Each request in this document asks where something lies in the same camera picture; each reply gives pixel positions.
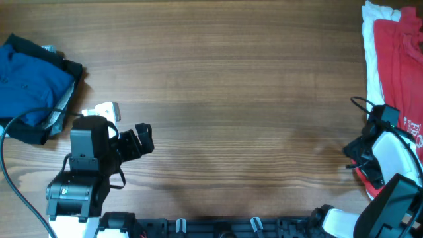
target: red cloth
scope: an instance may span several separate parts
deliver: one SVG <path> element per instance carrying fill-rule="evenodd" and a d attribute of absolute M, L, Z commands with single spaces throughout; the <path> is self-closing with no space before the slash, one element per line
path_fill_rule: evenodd
<path fill-rule="evenodd" d="M 373 32 L 377 54 L 377 70 L 383 88 L 385 103 L 400 110 L 398 127 L 410 132 L 416 139 L 417 154 L 423 160 L 423 54 L 419 43 L 422 19 L 415 7 L 401 9 L 399 22 L 379 19 Z M 373 197 L 380 190 L 363 180 Z"/>

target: blue cloth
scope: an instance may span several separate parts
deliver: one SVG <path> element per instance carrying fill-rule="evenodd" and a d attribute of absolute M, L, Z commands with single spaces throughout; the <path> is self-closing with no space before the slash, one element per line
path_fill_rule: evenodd
<path fill-rule="evenodd" d="M 54 107 L 74 78 L 56 66 L 6 44 L 0 48 L 0 118 L 13 118 L 37 107 Z M 34 112 L 22 117 L 35 126 L 49 112 Z"/>

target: wood grain surface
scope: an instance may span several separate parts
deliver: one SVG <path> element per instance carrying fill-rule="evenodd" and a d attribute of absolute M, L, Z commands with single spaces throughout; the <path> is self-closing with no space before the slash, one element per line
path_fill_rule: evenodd
<path fill-rule="evenodd" d="M 103 212 L 204 219 L 361 212 L 369 199 L 341 149 L 364 115 L 363 1 L 84 3 L 0 6 L 11 32 L 82 63 L 71 109 L 119 103 L 120 131 L 153 127 L 155 151 L 122 165 L 127 185 Z M 5 143 L 11 178 L 45 213 L 45 189 L 70 152 Z M 119 183 L 118 177 L 112 182 Z M 0 237 L 46 237 L 0 177 Z"/>

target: wooden tabletop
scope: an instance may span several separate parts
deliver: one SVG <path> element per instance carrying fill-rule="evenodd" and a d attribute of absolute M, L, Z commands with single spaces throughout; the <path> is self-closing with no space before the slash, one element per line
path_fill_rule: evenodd
<path fill-rule="evenodd" d="M 120 131 L 145 122 L 155 151 L 122 165 L 103 212 L 204 219 L 307 215 L 369 202 L 341 150 L 359 136 L 365 97 L 363 1 L 200 1 L 0 6 L 11 32 L 53 44 L 86 77 L 71 109 L 114 101 Z M 70 152 L 5 143 L 12 180 L 40 210 Z M 120 179 L 113 176 L 112 183 Z M 46 231 L 0 177 L 0 237 Z"/>

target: red fabric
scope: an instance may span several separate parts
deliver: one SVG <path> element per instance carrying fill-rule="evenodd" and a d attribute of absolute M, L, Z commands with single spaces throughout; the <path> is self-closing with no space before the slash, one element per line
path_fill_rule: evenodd
<path fill-rule="evenodd" d="M 377 54 L 377 70 L 383 87 L 385 103 L 400 110 L 398 127 L 410 132 L 416 139 L 417 154 L 423 159 L 423 42 L 422 19 L 415 7 L 401 9 L 399 22 L 379 19 L 373 33 Z M 363 180 L 367 191 L 374 197 L 380 190 Z"/>

